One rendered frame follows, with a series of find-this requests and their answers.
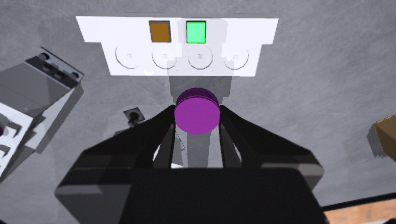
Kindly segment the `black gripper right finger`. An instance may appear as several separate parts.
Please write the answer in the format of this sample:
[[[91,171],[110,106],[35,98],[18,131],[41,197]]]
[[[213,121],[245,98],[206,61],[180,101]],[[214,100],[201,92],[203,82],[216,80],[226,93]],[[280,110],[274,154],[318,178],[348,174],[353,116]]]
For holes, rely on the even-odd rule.
[[[311,190],[315,188],[324,169],[312,151],[241,118],[224,105],[219,107],[223,167],[241,167],[242,162],[242,167],[295,168]]]

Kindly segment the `white tray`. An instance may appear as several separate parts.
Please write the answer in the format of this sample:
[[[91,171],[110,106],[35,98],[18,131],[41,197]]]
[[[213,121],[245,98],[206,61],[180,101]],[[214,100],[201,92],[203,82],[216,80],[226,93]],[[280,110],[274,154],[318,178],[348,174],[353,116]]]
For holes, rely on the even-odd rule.
[[[255,76],[267,14],[92,12],[76,16],[85,42],[101,42],[111,75]],[[210,43],[210,44],[180,44]]]

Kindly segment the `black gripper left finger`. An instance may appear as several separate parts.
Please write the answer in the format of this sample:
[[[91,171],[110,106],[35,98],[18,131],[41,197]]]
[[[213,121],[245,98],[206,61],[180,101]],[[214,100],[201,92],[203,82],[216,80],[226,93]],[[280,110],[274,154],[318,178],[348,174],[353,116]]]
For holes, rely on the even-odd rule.
[[[83,150],[70,169],[80,166],[171,168],[176,130],[174,111],[175,105],[170,105],[155,117]]]

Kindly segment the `brown cardboard box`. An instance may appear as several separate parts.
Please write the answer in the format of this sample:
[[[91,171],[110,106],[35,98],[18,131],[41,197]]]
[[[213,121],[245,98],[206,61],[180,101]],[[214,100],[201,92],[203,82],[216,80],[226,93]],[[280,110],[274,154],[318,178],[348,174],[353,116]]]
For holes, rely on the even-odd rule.
[[[383,152],[396,162],[396,114],[373,124]]]

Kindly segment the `white button housing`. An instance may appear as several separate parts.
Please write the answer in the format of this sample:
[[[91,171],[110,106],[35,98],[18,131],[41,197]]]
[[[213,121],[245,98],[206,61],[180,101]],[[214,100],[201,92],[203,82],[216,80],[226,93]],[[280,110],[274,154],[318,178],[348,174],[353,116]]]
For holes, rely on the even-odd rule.
[[[136,123],[136,122],[146,120],[144,118],[144,116],[142,115],[142,113],[140,112],[140,110],[138,109],[138,107],[130,109],[130,110],[123,111],[123,113],[129,119],[128,125],[130,127],[128,129],[130,129],[130,128],[132,128],[132,127],[134,127],[134,126],[139,124],[139,123]],[[124,132],[124,131],[126,131],[128,129],[117,131],[117,132],[115,132],[114,136],[119,134],[119,133],[121,133],[121,132]],[[182,167],[183,166],[181,149],[184,149],[184,145],[182,144],[179,136],[177,135],[177,133],[175,131],[175,142],[174,142],[174,150],[173,150],[171,168],[178,168],[178,167]],[[159,147],[158,147],[157,151],[154,154],[154,159],[155,159],[155,157],[156,157],[156,155],[158,153],[158,150],[159,150]]]

